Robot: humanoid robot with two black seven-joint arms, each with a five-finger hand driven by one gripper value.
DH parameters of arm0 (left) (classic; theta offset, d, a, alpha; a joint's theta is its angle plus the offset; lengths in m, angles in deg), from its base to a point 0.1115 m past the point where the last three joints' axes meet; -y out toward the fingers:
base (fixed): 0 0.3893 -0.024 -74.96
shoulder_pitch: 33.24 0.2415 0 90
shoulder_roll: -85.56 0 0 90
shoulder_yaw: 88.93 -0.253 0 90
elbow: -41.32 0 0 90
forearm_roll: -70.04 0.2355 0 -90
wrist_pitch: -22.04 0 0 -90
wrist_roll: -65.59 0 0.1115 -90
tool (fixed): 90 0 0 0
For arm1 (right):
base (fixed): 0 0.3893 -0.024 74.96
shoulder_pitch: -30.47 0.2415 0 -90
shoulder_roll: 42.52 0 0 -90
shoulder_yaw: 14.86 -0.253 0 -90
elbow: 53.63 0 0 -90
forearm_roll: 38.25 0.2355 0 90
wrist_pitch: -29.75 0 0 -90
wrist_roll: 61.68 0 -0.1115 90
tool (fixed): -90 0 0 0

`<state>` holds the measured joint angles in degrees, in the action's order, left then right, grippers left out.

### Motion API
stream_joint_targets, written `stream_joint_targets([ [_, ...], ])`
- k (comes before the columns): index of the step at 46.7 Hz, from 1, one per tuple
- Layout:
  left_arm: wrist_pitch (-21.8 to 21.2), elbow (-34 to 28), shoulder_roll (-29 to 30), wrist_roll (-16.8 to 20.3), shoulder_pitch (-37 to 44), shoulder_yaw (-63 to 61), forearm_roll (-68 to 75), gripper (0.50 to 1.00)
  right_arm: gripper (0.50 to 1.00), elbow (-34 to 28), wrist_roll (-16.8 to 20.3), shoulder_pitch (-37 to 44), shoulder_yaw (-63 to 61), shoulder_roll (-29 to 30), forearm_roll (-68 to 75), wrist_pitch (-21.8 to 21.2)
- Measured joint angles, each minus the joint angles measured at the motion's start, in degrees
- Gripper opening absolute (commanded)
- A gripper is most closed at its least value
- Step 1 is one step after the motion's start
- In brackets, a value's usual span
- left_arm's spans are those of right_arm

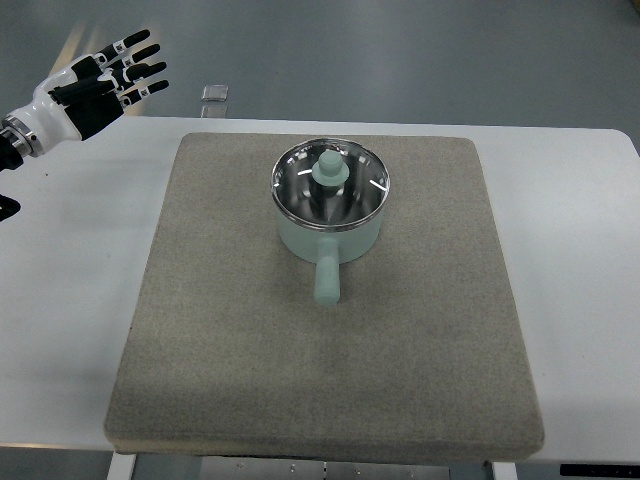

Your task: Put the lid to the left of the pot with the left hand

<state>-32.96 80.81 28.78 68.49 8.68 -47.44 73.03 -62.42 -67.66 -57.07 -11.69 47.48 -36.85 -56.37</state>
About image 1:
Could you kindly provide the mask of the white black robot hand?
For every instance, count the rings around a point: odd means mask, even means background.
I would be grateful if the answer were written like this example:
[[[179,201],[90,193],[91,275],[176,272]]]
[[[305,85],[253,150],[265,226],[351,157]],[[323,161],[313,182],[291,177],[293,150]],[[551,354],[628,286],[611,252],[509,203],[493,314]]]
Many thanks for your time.
[[[74,60],[45,80],[37,91],[44,94],[45,112],[53,124],[70,127],[70,139],[87,140],[123,116],[127,108],[167,88],[166,80],[136,86],[166,68],[164,62],[147,62],[160,51],[159,44],[137,47],[149,37],[147,29],[136,32]]]

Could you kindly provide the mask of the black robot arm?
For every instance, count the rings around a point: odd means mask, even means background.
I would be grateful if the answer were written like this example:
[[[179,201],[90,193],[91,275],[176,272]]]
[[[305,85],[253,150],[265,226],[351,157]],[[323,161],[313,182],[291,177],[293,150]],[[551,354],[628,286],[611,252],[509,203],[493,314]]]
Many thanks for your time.
[[[43,153],[35,132],[13,115],[1,120],[1,170],[15,170],[27,156]]]

